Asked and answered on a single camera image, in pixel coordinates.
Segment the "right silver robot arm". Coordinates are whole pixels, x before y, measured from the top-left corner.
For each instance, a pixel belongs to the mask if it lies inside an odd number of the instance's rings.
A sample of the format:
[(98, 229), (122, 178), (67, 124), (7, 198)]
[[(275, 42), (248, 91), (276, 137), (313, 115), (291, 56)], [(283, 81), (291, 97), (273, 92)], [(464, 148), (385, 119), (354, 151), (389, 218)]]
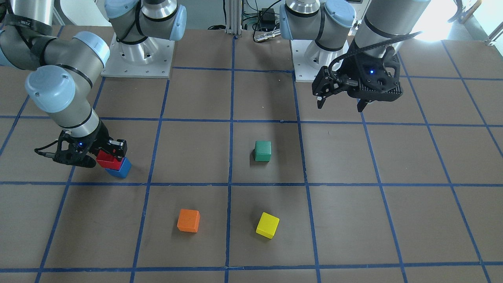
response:
[[(87, 100), (111, 51), (104, 39), (81, 31), (71, 40), (52, 35), (52, 0), (2, 0), (1, 65), (29, 70), (25, 89), (36, 106), (61, 128), (53, 144), (34, 151), (54, 162), (118, 170), (125, 161), (127, 141), (113, 139)], [(144, 61), (156, 47), (153, 38), (181, 40), (186, 7), (176, 0), (106, 0), (106, 15), (125, 56), (140, 47)]]

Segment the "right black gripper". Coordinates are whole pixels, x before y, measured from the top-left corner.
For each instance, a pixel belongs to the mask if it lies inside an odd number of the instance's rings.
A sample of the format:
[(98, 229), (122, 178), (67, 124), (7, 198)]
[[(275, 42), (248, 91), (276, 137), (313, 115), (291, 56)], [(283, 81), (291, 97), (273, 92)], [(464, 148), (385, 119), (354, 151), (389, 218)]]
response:
[(102, 120), (96, 130), (81, 138), (72, 137), (62, 131), (57, 140), (53, 161), (64, 165), (94, 168), (97, 163), (88, 153), (97, 156), (99, 151), (111, 154), (119, 161), (123, 160), (127, 152), (127, 141), (113, 140)]

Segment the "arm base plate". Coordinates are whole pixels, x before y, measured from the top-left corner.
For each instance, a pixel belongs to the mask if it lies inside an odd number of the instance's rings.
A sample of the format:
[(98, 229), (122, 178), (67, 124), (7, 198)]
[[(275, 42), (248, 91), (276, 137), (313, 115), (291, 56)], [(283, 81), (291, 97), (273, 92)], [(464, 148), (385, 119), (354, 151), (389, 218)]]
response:
[(119, 43), (113, 34), (103, 77), (169, 79), (175, 41), (147, 38), (137, 45)]
[(312, 83), (322, 66), (328, 66), (349, 49), (347, 41), (338, 51), (322, 50), (313, 40), (291, 40), (290, 45), (295, 81), (301, 83)]

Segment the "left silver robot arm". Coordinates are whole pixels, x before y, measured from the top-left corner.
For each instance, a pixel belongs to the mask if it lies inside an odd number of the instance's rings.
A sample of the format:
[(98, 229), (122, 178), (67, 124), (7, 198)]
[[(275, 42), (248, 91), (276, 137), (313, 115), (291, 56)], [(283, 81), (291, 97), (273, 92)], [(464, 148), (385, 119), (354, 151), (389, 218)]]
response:
[(327, 98), (341, 92), (358, 100), (358, 112), (372, 102), (400, 98), (404, 92), (397, 52), (403, 41), (419, 34), (412, 30), (429, 4), (429, 0), (372, 0), (344, 52), (357, 20), (350, 3), (286, 0), (279, 9), (281, 36), (311, 41), (308, 57), (318, 68), (312, 82), (317, 107), (321, 109)]

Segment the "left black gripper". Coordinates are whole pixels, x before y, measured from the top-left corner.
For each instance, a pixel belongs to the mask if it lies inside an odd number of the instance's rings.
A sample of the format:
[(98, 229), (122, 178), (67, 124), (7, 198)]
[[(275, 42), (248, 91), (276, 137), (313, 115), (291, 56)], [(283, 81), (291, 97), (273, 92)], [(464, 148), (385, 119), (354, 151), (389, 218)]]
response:
[[(403, 94), (399, 82), (400, 62), (394, 47), (385, 48), (382, 57), (370, 56), (364, 52), (344, 59), (337, 75), (331, 75), (328, 66), (322, 66), (312, 82), (312, 94), (317, 98), (317, 108), (321, 109), (326, 99), (340, 92), (347, 92), (357, 98), (357, 111), (363, 112), (372, 101), (395, 101)], [(348, 85), (347, 80), (358, 82)]]

